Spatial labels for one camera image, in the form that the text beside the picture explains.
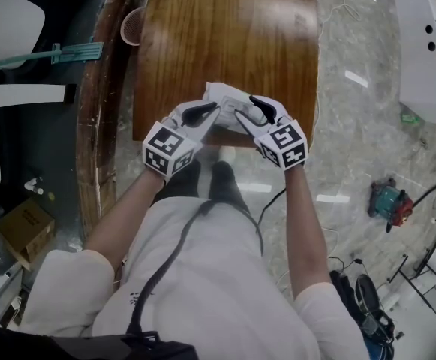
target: mop handle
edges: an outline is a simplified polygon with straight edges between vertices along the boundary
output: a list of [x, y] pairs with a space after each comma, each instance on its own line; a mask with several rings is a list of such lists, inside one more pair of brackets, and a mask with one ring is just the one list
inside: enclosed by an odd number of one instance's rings
[[28, 53], [26, 55], [18, 55], [8, 58], [2, 58], [0, 60], [0, 67], [6, 64], [12, 64], [15, 62], [24, 62], [26, 60], [42, 59], [45, 57], [59, 56], [62, 54], [62, 50], [57, 49], [55, 51]]

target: black and white marker cube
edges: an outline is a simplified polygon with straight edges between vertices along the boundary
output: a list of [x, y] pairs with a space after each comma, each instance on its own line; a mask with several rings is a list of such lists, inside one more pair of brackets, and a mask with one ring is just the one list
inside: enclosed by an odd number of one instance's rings
[[308, 158], [308, 141], [297, 120], [257, 139], [265, 158], [287, 170]]
[[143, 162], [163, 176], [171, 177], [189, 165], [201, 144], [156, 122], [143, 141]]

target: white shirt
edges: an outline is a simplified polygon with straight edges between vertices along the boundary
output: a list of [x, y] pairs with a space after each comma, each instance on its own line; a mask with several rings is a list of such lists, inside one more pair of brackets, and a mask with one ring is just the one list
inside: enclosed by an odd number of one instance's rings
[[[140, 290], [203, 201], [174, 197], [150, 208], [116, 292], [113, 268], [99, 253], [50, 252], [20, 330], [125, 333]], [[181, 253], [148, 298], [141, 325], [164, 341], [194, 345], [200, 359], [369, 359], [334, 286], [315, 284], [289, 304], [266, 270], [252, 223], [225, 204], [195, 220]]]

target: wooden surface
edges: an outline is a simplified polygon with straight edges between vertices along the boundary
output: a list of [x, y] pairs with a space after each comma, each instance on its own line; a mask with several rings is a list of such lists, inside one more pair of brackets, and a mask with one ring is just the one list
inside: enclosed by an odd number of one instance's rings
[[125, 16], [142, 0], [106, 0], [96, 22], [94, 41], [103, 53], [87, 61], [80, 84], [76, 171], [85, 236], [116, 201], [114, 152], [122, 83], [131, 46], [119, 34]]
[[[133, 138], [206, 81], [283, 103], [311, 142], [317, 84], [316, 0], [149, 0], [141, 36]], [[219, 145], [251, 138], [216, 130]]]

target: green mop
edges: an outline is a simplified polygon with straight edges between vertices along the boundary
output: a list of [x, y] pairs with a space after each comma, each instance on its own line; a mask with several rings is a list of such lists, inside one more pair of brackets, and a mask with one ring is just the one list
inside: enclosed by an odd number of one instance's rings
[[98, 60], [103, 52], [102, 42], [85, 43], [64, 46], [61, 49], [59, 43], [53, 44], [53, 50], [46, 52], [29, 53], [27, 55], [18, 55], [0, 60], [0, 67], [15, 62], [24, 62], [26, 60], [51, 58], [51, 64], [63, 62], [79, 62], [84, 60]]

